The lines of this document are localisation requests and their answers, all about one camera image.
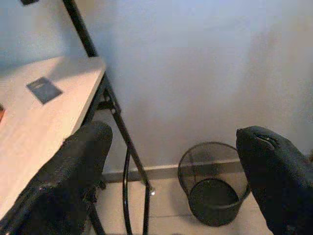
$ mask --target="black trash can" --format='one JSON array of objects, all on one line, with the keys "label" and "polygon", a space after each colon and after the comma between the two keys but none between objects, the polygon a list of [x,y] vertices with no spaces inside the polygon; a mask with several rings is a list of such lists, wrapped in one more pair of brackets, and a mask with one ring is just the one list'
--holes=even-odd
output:
[{"label": "black trash can", "polygon": [[233,221],[250,193],[237,150],[225,143],[190,148],[180,160],[178,178],[192,214],[213,227]]}]

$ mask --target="white wall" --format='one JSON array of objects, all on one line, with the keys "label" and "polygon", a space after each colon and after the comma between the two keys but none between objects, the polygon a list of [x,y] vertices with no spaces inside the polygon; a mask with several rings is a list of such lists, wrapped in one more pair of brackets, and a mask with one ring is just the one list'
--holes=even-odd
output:
[{"label": "white wall", "polygon": [[[313,148],[310,0],[77,0],[145,166],[261,125]],[[0,66],[84,56],[60,0],[5,0]],[[100,113],[97,118],[113,121]],[[107,170],[121,169],[115,142]]]}]

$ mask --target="white desk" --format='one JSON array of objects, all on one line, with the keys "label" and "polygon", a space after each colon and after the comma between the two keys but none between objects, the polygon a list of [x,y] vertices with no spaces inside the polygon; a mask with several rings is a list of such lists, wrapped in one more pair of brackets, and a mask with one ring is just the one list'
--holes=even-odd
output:
[{"label": "white desk", "polygon": [[[30,179],[81,125],[105,72],[99,57],[57,57],[0,71],[0,219]],[[45,105],[26,85],[46,77],[63,94]]]}]

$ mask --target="metal desk leg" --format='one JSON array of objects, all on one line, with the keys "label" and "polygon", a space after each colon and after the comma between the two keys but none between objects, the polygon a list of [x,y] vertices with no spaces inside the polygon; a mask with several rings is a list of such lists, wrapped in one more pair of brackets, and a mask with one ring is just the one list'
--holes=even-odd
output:
[{"label": "metal desk leg", "polygon": [[105,89],[104,89],[104,100],[99,103],[98,109],[110,109],[113,118],[117,124],[117,127],[127,145],[127,154],[125,159],[125,165],[124,165],[124,173],[123,173],[123,205],[124,205],[124,217],[125,217],[125,225],[127,228],[128,234],[132,234],[131,225],[130,225],[130,219],[129,219],[129,213],[128,212],[128,197],[127,197],[127,182],[128,182],[128,165],[129,165],[129,154],[132,156],[133,161],[135,162],[135,165],[138,169],[138,172],[141,176],[142,181],[144,182],[146,186],[145,191],[145,209],[144,209],[144,220],[143,220],[143,234],[148,234],[148,225],[149,225],[149,203],[150,203],[150,190],[151,185],[148,180],[148,176],[143,168],[143,165],[139,159],[139,156],[137,154],[137,151],[135,149],[135,146],[132,142],[132,139],[127,131],[126,125],[122,119],[121,116],[121,109],[118,105],[118,102],[115,98],[115,95],[113,93],[113,90],[111,88],[111,85],[109,83],[109,80],[104,75],[104,81],[105,81]]}]

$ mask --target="metal bar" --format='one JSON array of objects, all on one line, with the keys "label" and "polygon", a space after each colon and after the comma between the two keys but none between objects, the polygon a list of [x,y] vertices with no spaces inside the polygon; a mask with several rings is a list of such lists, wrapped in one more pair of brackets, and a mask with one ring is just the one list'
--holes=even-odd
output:
[{"label": "metal bar", "polygon": [[87,31],[83,18],[78,10],[78,7],[74,0],[63,0],[63,4],[67,9],[67,12],[74,24],[74,27],[78,33],[78,36],[85,48],[88,57],[98,56],[96,48],[91,40],[91,37]]},{"label": "metal bar", "polygon": [[147,174],[143,168],[143,165],[139,159],[139,156],[137,154],[135,146],[134,146],[132,139],[131,139],[131,137],[130,137],[127,129],[126,129],[126,125],[125,125],[121,115],[115,109],[111,109],[111,113],[113,115],[113,118],[117,124],[117,127],[118,127],[127,147],[130,149],[131,156],[132,156],[132,158],[133,158],[133,160],[134,160],[134,162],[138,168],[138,172],[141,176],[141,179],[143,180],[145,186],[150,187],[150,182],[148,180],[148,176],[147,176]]},{"label": "metal bar", "polygon": [[100,221],[100,219],[98,217],[97,210],[94,207],[93,203],[90,203],[89,218],[91,220],[93,229],[96,232],[96,234],[97,235],[106,235],[104,230],[103,230],[103,228],[102,228],[101,221]]},{"label": "metal bar", "polygon": [[150,186],[146,186],[146,193],[145,193],[145,210],[143,215],[143,235],[148,234],[149,228],[149,209],[150,209]]},{"label": "metal bar", "polygon": [[131,158],[131,152],[129,148],[127,148],[125,164],[124,164],[124,172],[123,172],[123,212],[124,212],[127,235],[133,235],[132,227],[131,227],[131,220],[129,217],[129,208],[128,208],[128,168],[129,168],[130,158]]}]

